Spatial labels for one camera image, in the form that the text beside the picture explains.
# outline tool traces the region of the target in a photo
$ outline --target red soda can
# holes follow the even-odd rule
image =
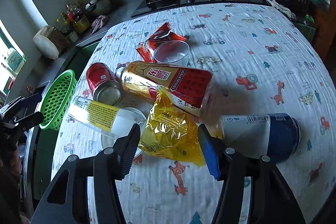
[[[104,63],[94,63],[86,71],[86,80],[93,100],[116,105],[121,98],[121,87],[114,73]]]

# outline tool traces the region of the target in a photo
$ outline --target cloth rag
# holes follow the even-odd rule
[[[104,27],[107,22],[107,19],[108,17],[104,15],[100,15],[99,17],[97,17],[91,24],[91,27],[93,28],[91,34],[94,34],[96,31]]]
[[[291,12],[288,8],[283,5],[277,3],[275,0],[266,0],[269,4],[271,4],[274,8],[278,9],[281,13],[288,16],[289,20],[296,20],[296,15]]]

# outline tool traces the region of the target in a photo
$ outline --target can top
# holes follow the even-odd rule
[[[119,87],[117,85],[111,85],[111,82],[105,82],[107,83],[106,86],[103,86],[101,90],[97,90],[98,93],[97,95],[94,94],[94,97],[98,102],[114,106],[120,101],[121,93]]]
[[[121,76],[124,73],[125,69],[126,69],[125,67],[121,67],[121,68],[117,69],[116,72],[115,72],[115,76],[117,77],[119,82],[121,82]]]

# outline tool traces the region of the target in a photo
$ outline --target condiment bottle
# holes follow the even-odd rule
[[[66,26],[66,24],[60,19],[57,19],[58,22],[58,26],[57,28],[59,28],[58,30],[67,38],[69,39],[72,43],[76,42],[78,40],[78,34],[76,32],[76,30],[74,29],[74,27],[70,26]]]
[[[62,17],[63,22],[65,23],[66,26],[71,27],[73,25],[73,23],[67,17],[67,15],[65,14],[65,12],[61,12],[61,17]]]
[[[67,10],[67,17],[69,18],[69,20],[71,21],[71,22],[75,22],[75,16],[74,16],[74,14],[73,14],[73,12],[72,12],[72,10],[71,10],[71,4],[70,3],[68,3],[67,4],[67,8],[68,8],[68,10]]]

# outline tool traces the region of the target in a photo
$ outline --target red snack wrapper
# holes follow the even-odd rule
[[[139,43],[135,49],[145,62],[157,63],[154,59],[154,51],[162,43],[172,40],[185,41],[186,38],[171,32],[171,26],[169,22],[166,22],[160,28],[158,28],[157,31],[149,37],[149,39],[147,39],[145,42]]]

